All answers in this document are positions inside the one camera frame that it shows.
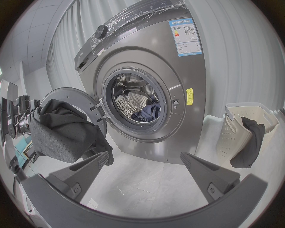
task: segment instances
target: clothing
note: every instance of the clothing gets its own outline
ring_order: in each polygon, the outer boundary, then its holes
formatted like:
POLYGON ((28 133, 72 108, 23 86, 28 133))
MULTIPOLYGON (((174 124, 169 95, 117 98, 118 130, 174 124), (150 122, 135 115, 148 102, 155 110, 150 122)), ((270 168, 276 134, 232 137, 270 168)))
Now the clothing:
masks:
POLYGON ((31 114, 30 131, 37 154, 73 163, 85 152, 108 151, 113 164, 112 148, 100 128, 86 120, 86 115, 72 105, 51 99, 31 114))
POLYGON ((264 124, 257 124, 255 120, 242 117, 243 126, 251 131, 252 137, 245 147, 230 160, 232 167, 250 168, 256 160, 265 134, 264 124))
POLYGON ((140 112, 132 114, 131 118, 140 122, 150 122, 160 117, 160 104, 154 103, 143 107, 140 112))

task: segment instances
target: white curtain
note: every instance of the white curtain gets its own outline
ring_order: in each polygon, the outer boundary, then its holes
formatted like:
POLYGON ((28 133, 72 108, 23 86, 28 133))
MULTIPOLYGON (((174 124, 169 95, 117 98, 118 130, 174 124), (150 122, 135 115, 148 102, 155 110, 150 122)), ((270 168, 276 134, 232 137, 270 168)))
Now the white curtain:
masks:
MULTIPOLYGON (((61 20, 47 57, 53 89, 84 91, 74 57, 97 27, 137 0, 76 0, 61 20)), ((283 107, 285 53, 275 30, 250 0, 186 0, 206 63, 206 113, 221 117, 225 104, 260 102, 283 107)))

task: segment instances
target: floor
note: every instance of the floor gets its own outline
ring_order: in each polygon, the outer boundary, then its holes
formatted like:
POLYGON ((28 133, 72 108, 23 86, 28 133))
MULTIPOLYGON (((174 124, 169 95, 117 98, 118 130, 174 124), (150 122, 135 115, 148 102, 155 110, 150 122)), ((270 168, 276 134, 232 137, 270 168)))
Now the floor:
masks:
MULTIPOLYGON (((241 227, 248 227, 268 205, 285 174, 285 118, 274 113, 280 122, 274 137, 250 169, 226 168, 239 172, 241 180, 253 173, 268 182, 268 187, 257 207, 241 227)), ((218 163, 216 143, 223 118, 207 116, 204 119, 196 156, 218 163)), ((92 209, 125 217, 166 217, 189 212, 207 205, 207 201, 184 165, 167 164, 138 158, 119 150, 110 135, 114 164, 104 166, 81 204, 92 209)), ((70 164, 47 156, 39 157, 25 168, 27 175, 49 173, 70 164)))

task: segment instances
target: laundry basket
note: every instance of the laundry basket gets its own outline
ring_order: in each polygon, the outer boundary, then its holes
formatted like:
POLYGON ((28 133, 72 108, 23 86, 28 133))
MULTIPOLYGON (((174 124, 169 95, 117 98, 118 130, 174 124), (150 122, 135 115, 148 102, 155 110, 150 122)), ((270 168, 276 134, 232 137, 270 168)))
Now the laundry basket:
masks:
POLYGON ((260 152, 267 147, 279 125, 274 114, 260 103, 231 103, 226 105, 225 110, 225 119, 216 146, 220 165, 235 157, 252 137, 252 133, 243 126, 241 117, 264 124, 265 135, 260 152))

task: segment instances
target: plastic wrap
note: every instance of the plastic wrap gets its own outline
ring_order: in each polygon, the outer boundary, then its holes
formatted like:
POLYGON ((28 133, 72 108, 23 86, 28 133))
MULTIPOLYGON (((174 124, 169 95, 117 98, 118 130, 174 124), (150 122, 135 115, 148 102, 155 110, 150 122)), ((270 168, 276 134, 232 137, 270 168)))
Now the plastic wrap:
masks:
POLYGON ((184 7, 184 5, 183 0, 142 0, 133 4, 104 23, 104 25, 108 27, 108 31, 103 39, 97 39, 95 33, 91 36, 91 50, 94 53, 96 46, 100 42, 139 17, 142 17, 142 20, 144 20, 154 14, 162 13, 169 9, 184 7))

